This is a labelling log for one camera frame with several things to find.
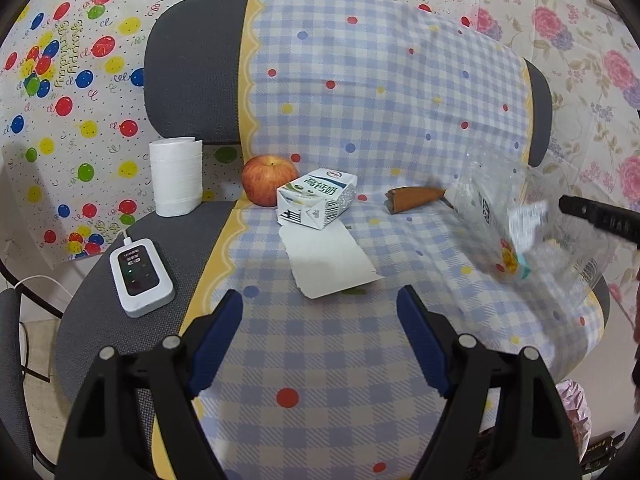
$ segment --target toilet paper roll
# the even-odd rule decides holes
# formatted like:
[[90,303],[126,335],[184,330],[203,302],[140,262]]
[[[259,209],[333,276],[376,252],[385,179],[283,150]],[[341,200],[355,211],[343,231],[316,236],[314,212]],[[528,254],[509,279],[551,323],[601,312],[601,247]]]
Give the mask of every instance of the toilet paper roll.
[[194,137],[149,144],[156,214],[180,216],[202,201],[202,141]]

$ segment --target blue gripper pad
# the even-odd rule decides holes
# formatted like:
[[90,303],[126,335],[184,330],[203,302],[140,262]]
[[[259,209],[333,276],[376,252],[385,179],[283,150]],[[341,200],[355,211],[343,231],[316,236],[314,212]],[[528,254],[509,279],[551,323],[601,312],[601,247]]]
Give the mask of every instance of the blue gripper pad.
[[228,300],[218,304],[221,309],[217,319],[211,324],[209,331],[202,338],[198,350],[193,354],[192,374],[187,388],[193,397],[209,388],[215,379],[222,359],[231,345],[231,340],[242,321],[242,296],[231,290]]
[[426,311],[425,307],[416,303],[408,286],[404,286],[398,290],[396,309],[424,379],[441,396],[447,397],[451,388],[447,375],[447,355],[427,322],[423,312]]

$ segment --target green balloon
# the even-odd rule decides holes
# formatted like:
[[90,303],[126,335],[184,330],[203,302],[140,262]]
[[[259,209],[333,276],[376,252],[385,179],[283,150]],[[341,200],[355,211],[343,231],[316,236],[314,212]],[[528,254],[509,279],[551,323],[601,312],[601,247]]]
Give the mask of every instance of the green balloon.
[[36,95],[36,92],[38,91],[39,87],[40,87],[40,80],[36,76],[33,76],[31,79],[29,79],[29,82],[27,83],[27,88],[25,88],[25,90],[27,91],[27,95],[29,96]]
[[24,154],[24,158],[26,158],[28,162],[35,162],[38,158],[38,152],[35,148],[29,148],[27,153]]
[[124,225],[133,225],[136,222],[136,219],[133,218],[133,215],[120,215],[120,221]]
[[95,20],[96,18],[100,18],[104,14],[104,5],[94,5],[89,12],[86,14],[90,20]]
[[95,171],[91,164],[80,164],[78,168],[78,178],[83,182],[89,182],[94,177]]
[[238,158],[238,152],[236,152],[236,149],[231,146],[224,146],[216,151],[214,157],[218,162],[228,164]]

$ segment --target piece of paper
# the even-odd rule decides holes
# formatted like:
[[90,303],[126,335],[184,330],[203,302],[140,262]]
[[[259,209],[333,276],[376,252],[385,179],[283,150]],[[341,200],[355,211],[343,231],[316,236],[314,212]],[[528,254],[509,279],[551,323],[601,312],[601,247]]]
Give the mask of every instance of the piece of paper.
[[285,222],[280,238],[296,285],[308,298],[382,278],[339,218],[321,231]]

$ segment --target silver screw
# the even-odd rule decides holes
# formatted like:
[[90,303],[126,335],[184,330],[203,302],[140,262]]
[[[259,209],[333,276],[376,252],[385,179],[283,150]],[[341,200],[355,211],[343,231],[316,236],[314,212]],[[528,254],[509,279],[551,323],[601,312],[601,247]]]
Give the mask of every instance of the silver screw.
[[460,346],[463,346],[464,348],[473,348],[474,346],[476,346],[476,338],[473,337],[471,334],[463,334],[458,338],[458,342],[460,343]]
[[98,355],[100,356],[100,359],[104,359],[106,361],[108,359],[111,359],[115,355],[115,353],[116,351],[113,346],[105,346],[102,350],[100,350],[100,353]]
[[179,344],[180,344],[180,336],[177,336],[177,335],[168,335],[162,340],[162,346],[167,350],[176,348]]
[[535,348],[533,348],[533,346],[527,346],[524,349],[524,357],[530,359],[531,361],[535,361],[540,357],[540,354]]

